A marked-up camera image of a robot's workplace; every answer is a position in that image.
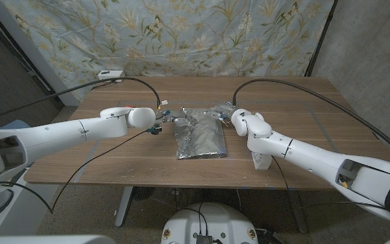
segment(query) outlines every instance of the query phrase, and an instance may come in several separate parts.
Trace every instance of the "black cable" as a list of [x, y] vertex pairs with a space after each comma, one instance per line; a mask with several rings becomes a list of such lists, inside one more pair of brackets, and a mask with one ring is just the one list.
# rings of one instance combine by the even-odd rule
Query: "black cable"
[[[190, 209], [190, 208], [187, 208], [187, 207], [184, 207], [184, 208], [182, 208], [182, 209], [180, 209], [180, 210], [190, 210], [190, 211], [194, 211], [194, 212], [198, 213], [198, 216], [202, 216], [202, 218], [204, 219], [204, 223], [206, 223], [206, 236], [207, 236], [207, 234], [209, 233], [209, 230], [208, 230], [208, 228], [207, 228], [207, 221], [206, 221], [206, 218], [204, 217], [204, 215], [203, 215], [200, 211], [196, 211], [195, 209]], [[200, 219], [200, 235], [202, 235], [202, 234], [201, 234], [201, 219]]]
[[290, 205], [291, 208], [293, 208], [293, 204], [291, 201], [291, 192], [290, 192], [290, 188], [288, 187], [287, 180], [285, 179], [284, 172], [282, 171], [281, 166], [279, 166], [279, 163], [276, 161], [275, 157], [272, 156], [272, 158], [274, 159], [276, 165], [278, 166], [279, 171], [281, 172], [282, 175], [282, 179], [284, 179], [285, 186], [287, 187], [288, 204]]
[[201, 202], [200, 203], [200, 207], [198, 208], [198, 221], [200, 222], [200, 235], [201, 235], [201, 217], [200, 217], [200, 214], [201, 214], [201, 205], [203, 204], [204, 202]]
[[158, 119], [162, 119], [163, 117], [167, 116], [166, 114], [163, 114], [162, 116], [160, 116], [159, 118], [156, 118], [156, 120]]
[[282, 169], [281, 169], [281, 167], [279, 166], [279, 163], [276, 161], [275, 157], [272, 156], [272, 158], [274, 159], [276, 165], [277, 165], [278, 168], [279, 168], [279, 171], [280, 171], [281, 174], [282, 174], [282, 179], [284, 179], [285, 186], [287, 187], [287, 190], [290, 190], [290, 188], [288, 187], [288, 184], [287, 184], [287, 180], [285, 179], [284, 172], [282, 172]]
[[34, 190], [30, 189], [29, 187], [21, 185], [21, 184], [18, 184], [18, 183], [15, 183], [15, 182], [0, 182], [0, 184], [8, 184], [8, 185], [11, 185], [11, 186], [19, 186], [20, 188], [23, 188], [23, 189], [27, 190], [28, 192], [31, 192], [32, 194], [34, 194], [34, 196], [38, 197], [40, 199], [40, 201], [42, 201], [46, 205], [47, 209], [51, 212], [51, 214], [53, 214], [53, 209], [51, 208], [51, 206], [49, 206], [49, 204], [47, 204], [45, 199], [43, 199], [43, 197], [41, 197], [37, 192], [35, 192]]
[[101, 84], [101, 85], [96, 85], [95, 87], [91, 88], [91, 91], [94, 90], [94, 89], [97, 89], [97, 88], [103, 88], [103, 87], [106, 87], [107, 85], [112, 85], [113, 83], [115, 83], [115, 81], [109, 81], [105, 84]]
[[386, 210], [385, 207], [380, 206], [380, 205], [374, 205], [374, 204], [370, 204], [370, 203], [350, 202], [350, 201], [341, 201], [341, 202], [333, 202], [333, 203], [318, 203], [318, 204], [314, 204], [314, 205], [302, 206], [302, 207], [299, 207], [299, 208], [301, 208], [301, 209], [307, 209], [307, 208], [310, 208], [310, 207], [318, 207], [318, 206], [323, 206], [323, 205], [334, 205], [334, 204], [355, 204], [355, 205], [365, 205], [365, 206], [377, 207], [377, 208], [379, 208], [379, 209], [384, 209], [384, 210]]
[[94, 157], [94, 158], [88, 160], [88, 161], [85, 162], [84, 164], [82, 164], [82, 166], [80, 166], [80, 167], [72, 174], [72, 176], [68, 179], [68, 181], [67, 181], [67, 182], [65, 183], [65, 185], [62, 187], [60, 193], [58, 193], [58, 196], [57, 196], [57, 198], [55, 199], [55, 202], [53, 202], [52, 211], [55, 209], [55, 205], [57, 204], [58, 199], [60, 198], [60, 196], [61, 196], [62, 192], [64, 191], [64, 189], [67, 187], [68, 183], [72, 180], [73, 176], [74, 176], [76, 173], [78, 173], [79, 170], [82, 169], [82, 167], [86, 166], [89, 162], [93, 161], [94, 159], [96, 159], [96, 158], [98, 158], [98, 157], [101, 157], [101, 156], [105, 155], [106, 153], [109, 153], [110, 151], [114, 150], [115, 148], [118, 148], [119, 146], [123, 145], [124, 143], [126, 143], [126, 142], [128, 142], [128, 141], [134, 139], [135, 137], [137, 137], [137, 136], [139, 136], [139, 135], [141, 135], [142, 133], [145, 133], [145, 132], [146, 132], [146, 131], [143, 131], [143, 132], [141, 132], [141, 133], [138, 133], [138, 134], [132, 136], [131, 138], [125, 140], [124, 142], [122, 142], [122, 143], [116, 145], [115, 147], [113, 147], [113, 148], [107, 150], [106, 152], [103, 152], [102, 154], [100, 154], [100, 155], [98, 155], [98, 156], [96, 156], [96, 157]]
[[64, 91], [57, 92], [57, 93], [49, 95], [49, 96], [45, 96], [43, 98], [35, 100], [34, 102], [30, 102], [28, 104], [19, 106], [17, 108], [13, 108], [13, 109], [7, 110], [5, 112], [2, 112], [2, 113], [0, 113], [0, 116], [6, 115], [8, 113], [11, 113], [11, 112], [14, 112], [14, 111], [17, 111], [17, 110], [20, 110], [22, 108], [26, 108], [27, 106], [36, 104], [38, 102], [44, 101], [44, 100], [49, 99], [49, 98], [54, 98], [56, 96], [61, 96], [62, 94], [66, 94], [68, 92], [72, 92], [74, 90], [77, 90], [77, 89], [80, 89], [80, 88], [83, 88], [83, 87], [87, 87], [89, 85], [94, 85], [96, 83], [101, 83], [101, 82], [104, 82], [104, 81], [116, 81], [116, 80], [119, 80], [119, 79], [120, 80], [132, 80], [132, 81], [137, 81], [137, 82], [143, 83], [145, 86], [147, 86], [148, 88], [150, 88], [154, 92], [154, 95], [156, 95], [156, 99], [157, 99], [157, 107], [159, 107], [159, 105], [160, 105], [159, 95], [157, 94], [156, 90], [151, 85], [148, 85], [148, 83], [146, 83], [145, 81], [142, 81], [140, 79], [133, 78], [133, 77], [114, 77], [114, 78], [101, 79], [101, 80], [97, 80], [97, 81], [91, 81], [91, 82], [88, 82], [88, 83], [85, 83], [85, 84], [82, 84], [82, 85], [78, 85], [78, 86], [70, 88], [70, 89], [66, 89]]
[[389, 145], [390, 145], [390, 138], [388, 136], [386, 136], [383, 132], [381, 132], [379, 129], [375, 128], [375, 126], [371, 125], [369, 122], [367, 122], [366, 120], [364, 120], [363, 118], [361, 118], [359, 115], [351, 112], [350, 110], [346, 109], [345, 107], [341, 106], [340, 104], [336, 103], [335, 101], [321, 95], [321, 94], [318, 94], [317, 92], [315, 91], [312, 91], [310, 89], [307, 89], [303, 86], [300, 86], [300, 85], [297, 85], [297, 84], [294, 84], [294, 83], [291, 83], [291, 82], [288, 82], [288, 81], [281, 81], [281, 80], [277, 80], [277, 79], [266, 79], [266, 78], [262, 78], [262, 79], [253, 79], [251, 81], [247, 81], [245, 83], [243, 83], [240, 87], [238, 87], [236, 89], [236, 91], [234, 92], [234, 95], [233, 95], [233, 106], [236, 105], [236, 95], [238, 93], [238, 91], [240, 91], [240, 89], [242, 89], [244, 86], [248, 85], [248, 84], [251, 84], [251, 83], [254, 83], [254, 82], [259, 82], [259, 81], [263, 81], [263, 82], [273, 82], [273, 83], [280, 83], [280, 84], [284, 84], [284, 85], [289, 85], [291, 87], [294, 87], [294, 88], [297, 88], [297, 89], [300, 89], [304, 92], [307, 92], [313, 96], [316, 96], [318, 98], [320, 98], [321, 100], [339, 108], [341, 111], [343, 111], [344, 113], [350, 115], [351, 117], [353, 117], [354, 119], [356, 119], [357, 121], [359, 121], [361, 124], [365, 125], [367, 128], [371, 129], [374, 133], [376, 133], [377, 135], [379, 135], [382, 139], [384, 139]]

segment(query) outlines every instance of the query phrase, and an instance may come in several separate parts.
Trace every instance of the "floral curtain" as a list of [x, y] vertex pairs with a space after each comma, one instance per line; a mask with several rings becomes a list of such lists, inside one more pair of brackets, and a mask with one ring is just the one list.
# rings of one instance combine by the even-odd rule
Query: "floral curtain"
[[[333, 0], [0, 0], [67, 87], [101, 70], [303, 76]], [[74, 94], [82, 100], [89, 89]]]

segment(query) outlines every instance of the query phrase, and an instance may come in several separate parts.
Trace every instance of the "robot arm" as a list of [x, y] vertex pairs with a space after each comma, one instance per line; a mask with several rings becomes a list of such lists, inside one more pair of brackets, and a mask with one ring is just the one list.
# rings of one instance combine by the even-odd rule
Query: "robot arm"
[[248, 135], [249, 150], [263, 160], [281, 157], [321, 177], [350, 201], [378, 206], [359, 205], [390, 220], [390, 162], [330, 152], [289, 138], [273, 131], [259, 113], [252, 115], [229, 104], [216, 109], [231, 119], [239, 136]]
[[99, 118], [79, 119], [26, 129], [0, 129], [0, 181], [14, 177], [35, 160], [88, 140], [121, 137], [128, 127], [149, 128], [151, 108], [107, 108]]

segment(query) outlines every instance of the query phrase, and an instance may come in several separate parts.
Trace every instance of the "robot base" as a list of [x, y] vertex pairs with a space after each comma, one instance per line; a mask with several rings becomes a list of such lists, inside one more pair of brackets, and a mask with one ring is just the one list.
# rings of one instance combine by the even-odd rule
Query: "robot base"
[[165, 224], [162, 232], [162, 244], [182, 243], [245, 243], [257, 244], [257, 234], [251, 221], [234, 208], [221, 203], [193, 204], [178, 211]]

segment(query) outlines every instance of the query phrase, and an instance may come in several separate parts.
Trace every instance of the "aluminum foil package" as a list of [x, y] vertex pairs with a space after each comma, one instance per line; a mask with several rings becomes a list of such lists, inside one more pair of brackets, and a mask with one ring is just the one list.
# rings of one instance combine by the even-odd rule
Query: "aluminum foil package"
[[178, 159], [227, 156], [222, 124], [211, 108], [182, 108], [185, 119], [174, 120]]

